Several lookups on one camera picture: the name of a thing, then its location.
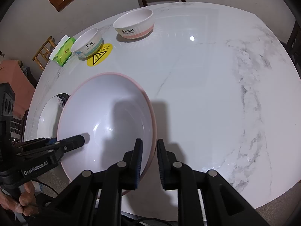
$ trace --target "dog bowl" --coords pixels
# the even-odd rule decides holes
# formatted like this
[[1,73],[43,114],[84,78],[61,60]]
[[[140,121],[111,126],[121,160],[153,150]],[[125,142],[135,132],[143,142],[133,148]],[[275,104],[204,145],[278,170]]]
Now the dog bowl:
[[83,170],[99,172],[121,161],[143,140],[141,177],[154,156],[157,128],[144,90],[131,78],[103,73],[84,82],[68,99],[58,125],[58,140],[82,134],[82,148],[64,154],[61,164],[72,181]]
[[72,45],[71,52],[80,58],[87,58],[101,47],[103,38],[98,28],[92,28],[82,34]]

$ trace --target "bowl rim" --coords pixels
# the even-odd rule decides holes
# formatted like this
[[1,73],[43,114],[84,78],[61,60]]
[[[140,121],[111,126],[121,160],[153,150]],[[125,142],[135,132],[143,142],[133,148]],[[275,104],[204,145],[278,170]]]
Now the bowl rim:
[[42,114],[43,114],[43,111],[45,110],[46,105],[47,105],[50,101],[52,101],[53,99],[58,99],[58,101],[59,101],[60,104],[62,105],[62,112],[63,112],[63,109],[64,109],[64,103],[63,103],[62,99],[61,99],[59,96],[53,96],[53,97],[51,97],[51,98],[47,101],[47,103],[44,105],[44,107],[43,107],[43,109],[42,109],[42,112],[41,112],[41,114],[40,114],[39,121],[38,121],[38,127],[37,127],[37,136],[38,136],[38,132],[39,132],[39,130],[40,130],[40,128],[41,128],[41,116],[42,116]]
[[97,29],[97,30],[96,30],[96,32],[93,34],[93,36],[91,37],[91,39],[92,39],[92,38],[97,34],[97,32],[98,32],[98,30],[99,30],[97,27],[91,28],[91,29],[87,30],[85,33],[83,33],[83,34],[82,34],[82,35],[81,35],[81,36],[73,43],[73,45],[72,45],[71,48],[70,48],[70,52],[74,53],[74,52],[80,50],[84,45],[81,46],[81,47],[79,47],[77,50],[72,50],[72,48],[73,48],[74,45],[76,45],[77,42],[79,43],[80,38],[81,38],[84,34],[86,34],[87,32],[89,32],[89,31],[91,31],[91,30],[94,30],[94,29]]
[[[138,23],[136,23],[136,24],[129,25],[129,26],[126,26],[126,27],[120,27],[120,28],[117,28],[117,27],[114,26],[115,23],[116,23],[119,19],[121,19],[123,16],[128,15],[129,13],[133,13],[133,12],[139,11],[139,10],[150,10],[152,13],[151,13],[151,15],[148,16],[146,19],[144,19],[144,20],[142,20],[142,21],[140,21],[140,22],[138,22]],[[115,22],[113,23],[113,27],[114,27],[114,29],[123,29],[123,28],[132,27],[132,26],[138,25],[138,24],[140,24],[140,23],[146,21],[146,20],[149,19],[153,14],[154,14],[154,11],[153,11],[152,9],[149,9],[149,8],[139,8],[139,9],[135,9],[135,10],[132,10],[132,11],[130,11],[130,12],[127,12],[127,13],[121,15],[118,19],[116,19]]]
[[[146,165],[145,165],[145,168],[144,170],[142,171],[141,175],[140,175],[140,180],[143,179],[143,177],[145,176],[146,172],[148,171],[150,165],[151,165],[151,162],[153,161],[153,158],[154,158],[154,155],[155,155],[155,151],[156,151],[156,147],[157,147],[157,123],[156,123],[156,118],[155,118],[155,112],[154,112],[154,109],[153,109],[153,106],[151,104],[151,101],[149,99],[149,97],[147,96],[146,92],[144,91],[144,89],[139,85],[139,83],[137,83],[134,79],[130,78],[129,76],[126,76],[124,74],[121,74],[121,73],[117,73],[117,72],[104,72],[104,73],[100,73],[100,74],[97,74],[97,75],[94,75],[92,77],[90,77],[89,79],[85,80],[83,83],[81,83],[73,92],[72,94],[70,94],[70,97],[68,98],[64,108],[63,108],[63,111],[61,113],[61,116],[63,115],[64,113],[64,110],[66,110],[66,106],[67,104],[69,103],[70,99],[73,97],[73,95],[75,94],[75,92],[80,89],[84,84],[86,84],[88,81],[92,80],[93,78],[96,78],[96,77],[99,77],[101,75],[118,75],[118,76],[122,76],[128,80],[130,80],[131,82],[133,82],[137,87],[138,89],[141,91],[141,93],[143,94],[146,102],[147,102],[147,105],[149,107],[149,110],[150,110],[150,117],[151,117],[151,120],[152,120],[152,129],[153,129],[153,138],[152,138],[152,144],[151,144],[151,151],[150,151],[150,155],[148,157],[148,160],[146,162]],[[58,132],[57,132],[57,137],[58,137],[58,133],[59,133],[59,130],[60,130],[60,125],[61,125],[61,116],[60,116],[60,119],[59,119],[59,122],[58,122]],[[130,192],[130,190],[126,190],[126,191],[123,191],[122,192],[122,195],[125,195],[127,194],[128,192]]]

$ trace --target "wall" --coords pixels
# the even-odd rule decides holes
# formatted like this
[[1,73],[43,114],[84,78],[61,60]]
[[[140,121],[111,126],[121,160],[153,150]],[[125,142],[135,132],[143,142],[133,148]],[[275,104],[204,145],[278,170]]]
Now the wall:
[[[252,12],[283,41],[288,40],[295,21],[283,0],[186,1],[217,3]],[[156,3],[158,0],[151,0],[150,5]],[[0,23],[0,49],[5,58],[20,59],[30,66],[38,79],[41,72],[32,57],[50,35],[58,42],[65,34],[73,36],[103,19],[138,7],[138,0],[74,0],[59,13],[48,0],[15,0]]]

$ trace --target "yellow sticker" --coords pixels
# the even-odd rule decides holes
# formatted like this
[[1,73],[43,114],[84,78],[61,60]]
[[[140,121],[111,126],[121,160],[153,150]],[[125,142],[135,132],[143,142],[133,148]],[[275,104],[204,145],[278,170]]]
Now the yellow sticker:
[[112,44],[106,43],[104,44],[100,50],[98,50],[97,53],[95,53],[92,57],[88,58],[87,65],[88,66],[95,66],[98,65],[100,62],[104,61],[106,57],[109,56],[109,54],[112,51]]

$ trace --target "pink striped bowl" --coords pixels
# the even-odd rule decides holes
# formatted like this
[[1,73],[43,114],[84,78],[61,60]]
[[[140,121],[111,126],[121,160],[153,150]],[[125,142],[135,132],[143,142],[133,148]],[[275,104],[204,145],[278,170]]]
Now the pink striped bowl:
[[153,11],[148,8],[136,9],[119,17],[113,24],[115,30],[126,39],[146,36],[154,28]]

